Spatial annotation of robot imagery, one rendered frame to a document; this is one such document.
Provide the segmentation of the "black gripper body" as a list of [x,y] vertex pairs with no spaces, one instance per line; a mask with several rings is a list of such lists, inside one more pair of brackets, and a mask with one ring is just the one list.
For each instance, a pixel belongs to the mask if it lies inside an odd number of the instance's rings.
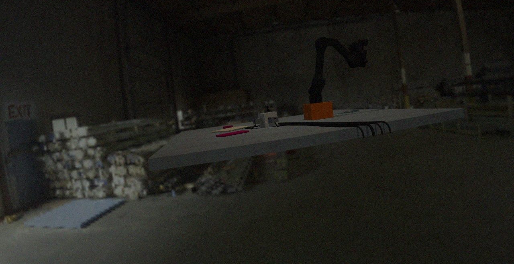
[[[364,50],[363,46],[367,46],[368,45],[368,40],[367,39],[358,39],[358,44],[360,45],[360,47],[362,46],[361,51],[367,53],[367,50]],[[361,63],[361,65],[359,67],[365,67],[365,65],[363,65]]]

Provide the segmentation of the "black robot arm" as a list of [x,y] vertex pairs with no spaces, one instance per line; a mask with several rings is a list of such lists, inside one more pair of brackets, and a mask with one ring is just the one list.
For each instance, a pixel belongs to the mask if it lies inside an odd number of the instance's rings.
[[324,65],[324,52],[326,47],[333,46],[336,51],[338,51],[345,59],[347,64],[351,68],[357,68],[361,65],[365,65],[368,63],[367,54],[361,51],[361,47],[355,41],[349,45],[349,51],[342,46],[341,43],[337,39],[325,38],[324,36],[320,37],[315,41],[316,47],[316,68],[315,75],[308,92],[310,94],[310,103],[323,103],[321,92],[325,85],[325,79],[322,76],[323,65]]

